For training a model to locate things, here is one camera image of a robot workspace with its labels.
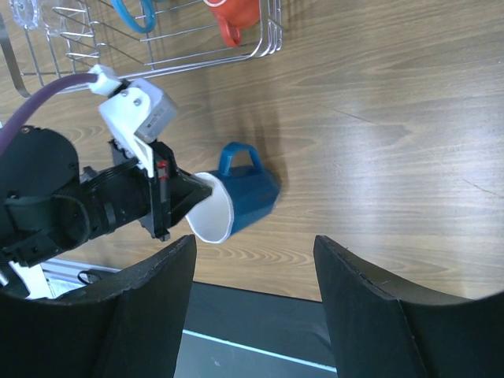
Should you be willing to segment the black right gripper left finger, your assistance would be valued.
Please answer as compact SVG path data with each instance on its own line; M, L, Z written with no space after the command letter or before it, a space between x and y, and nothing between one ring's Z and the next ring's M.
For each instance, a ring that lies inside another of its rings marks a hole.
M172 377L197 247L185 235L56 299L1 294L3 377Z

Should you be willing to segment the blue patterned cup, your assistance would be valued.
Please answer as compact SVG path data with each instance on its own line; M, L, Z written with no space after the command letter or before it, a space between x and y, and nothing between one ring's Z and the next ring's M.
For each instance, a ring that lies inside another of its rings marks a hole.
M141 16L132 15L122 0L111 0L110 3L119 18L134 32L146 34L154 30L157 23L154 1L141 0L139 2L142 10Z

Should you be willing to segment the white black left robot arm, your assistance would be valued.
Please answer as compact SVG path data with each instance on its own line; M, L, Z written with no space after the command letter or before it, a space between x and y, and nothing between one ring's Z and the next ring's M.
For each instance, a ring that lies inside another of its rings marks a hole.
M180 169L162 142L154 175L114 140L113 166L80 167L76 148L62 134L24 126L1 156L1 292L30 295L12 265L31 268L139 221L154 239L169 230L212 189Z

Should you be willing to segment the clear plastic cup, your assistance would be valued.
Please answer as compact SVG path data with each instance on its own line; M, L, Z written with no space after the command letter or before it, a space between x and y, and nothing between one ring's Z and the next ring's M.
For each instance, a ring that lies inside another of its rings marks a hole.
M9 7L16 24L27 30L58 35L65 30L63 16L58 10L63 1L9 0Z

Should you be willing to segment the dark blue paper cup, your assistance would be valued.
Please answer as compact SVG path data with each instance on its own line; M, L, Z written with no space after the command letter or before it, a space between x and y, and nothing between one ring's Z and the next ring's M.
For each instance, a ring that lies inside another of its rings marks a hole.
M205 243L220 244L267 217L280 197L280 182L262 164L255 147L232 142L221 151L216 170L195 177L212 194L185 216L191 230Z

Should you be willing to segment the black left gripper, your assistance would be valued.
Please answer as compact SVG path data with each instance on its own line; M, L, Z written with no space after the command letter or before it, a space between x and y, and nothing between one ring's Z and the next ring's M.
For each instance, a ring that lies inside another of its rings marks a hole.
M91 199L89 239L115 232L138 221L154 239L166 241L169 228L177 225L197 204L207 199L213 189L203 179L177 169L172 150L162 142L149 144L154 152L154 177L127 158L114 141L110 143L114 166L96 171L83 168L80 187Z

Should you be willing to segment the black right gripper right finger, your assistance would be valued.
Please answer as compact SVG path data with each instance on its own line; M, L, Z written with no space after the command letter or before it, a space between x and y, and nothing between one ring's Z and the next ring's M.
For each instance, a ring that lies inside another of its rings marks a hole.
M313 256L340 377L501 377L503 293L432 290L324 235Z

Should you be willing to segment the red ceramic mug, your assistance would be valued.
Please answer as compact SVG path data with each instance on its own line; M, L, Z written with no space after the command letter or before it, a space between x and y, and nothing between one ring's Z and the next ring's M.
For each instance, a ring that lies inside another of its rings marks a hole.
M260 20L258 0L204 0L209 11L217 20L221 37L228 47L241 43L241 32L253 27Z

